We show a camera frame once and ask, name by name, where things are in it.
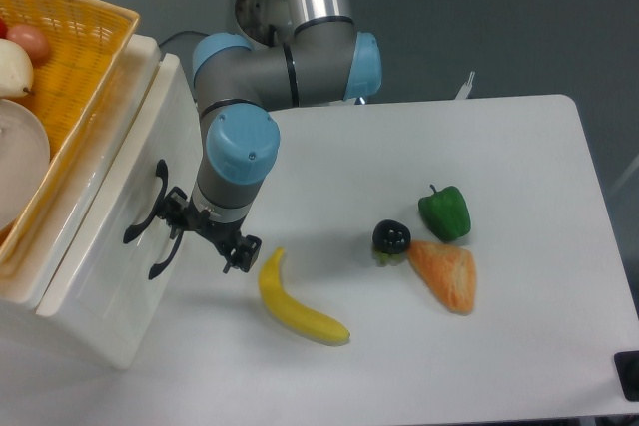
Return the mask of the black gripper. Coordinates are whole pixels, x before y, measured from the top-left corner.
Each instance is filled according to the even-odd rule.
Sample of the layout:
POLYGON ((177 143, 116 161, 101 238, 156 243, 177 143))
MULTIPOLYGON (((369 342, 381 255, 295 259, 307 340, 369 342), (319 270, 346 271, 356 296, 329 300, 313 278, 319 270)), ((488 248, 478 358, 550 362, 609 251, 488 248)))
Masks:
POLYGON ((183 229, 211 243, 226 261, 223 273, 231 269, 248 273, 259 257, 262 241, 256 236, 241 234, 242 219, 231 223, 214 219, 211 212, 199 211, 179 187, 172 187, 160 200, 155 216, 163 220, 170 231, 183 229))

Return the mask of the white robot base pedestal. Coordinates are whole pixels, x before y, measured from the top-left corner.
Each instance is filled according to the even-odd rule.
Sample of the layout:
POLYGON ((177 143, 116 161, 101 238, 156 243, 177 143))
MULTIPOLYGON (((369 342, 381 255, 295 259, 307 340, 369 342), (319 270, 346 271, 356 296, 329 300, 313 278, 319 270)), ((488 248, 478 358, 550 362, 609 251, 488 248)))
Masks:
POLYGON ((256 48, 282 45, 293 38, 288 0, 236 0, 237 30, 256 48))

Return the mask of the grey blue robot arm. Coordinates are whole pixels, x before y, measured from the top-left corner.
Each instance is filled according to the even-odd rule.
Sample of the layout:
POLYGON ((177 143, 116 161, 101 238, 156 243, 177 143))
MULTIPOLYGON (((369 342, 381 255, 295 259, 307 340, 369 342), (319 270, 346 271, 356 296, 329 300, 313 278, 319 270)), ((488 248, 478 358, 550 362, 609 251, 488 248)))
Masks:
POLYGON ((286 29, 274 45, 257 49, 243 34, 218 33, 196 46, 202 159, 189 194, 171 190, 156 202, 174 242, 195 233, 241 271, 261 247, 241 227, 276 161, 272 112, 367 97, 382 81, 377 41, 355 28, 348 0, 283 1, 286 29))

